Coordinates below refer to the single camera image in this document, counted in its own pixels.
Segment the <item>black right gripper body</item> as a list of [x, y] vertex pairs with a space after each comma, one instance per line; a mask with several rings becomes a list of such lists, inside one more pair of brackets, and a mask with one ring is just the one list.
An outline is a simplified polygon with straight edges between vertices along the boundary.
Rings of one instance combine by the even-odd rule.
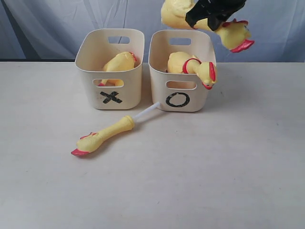
[[215, 31], [235, 12], [245, 5], [246, 0], [198, 0], [186, 13], [185, 21], [195, 28], [198, 21], [207, 19], [207, 25]]

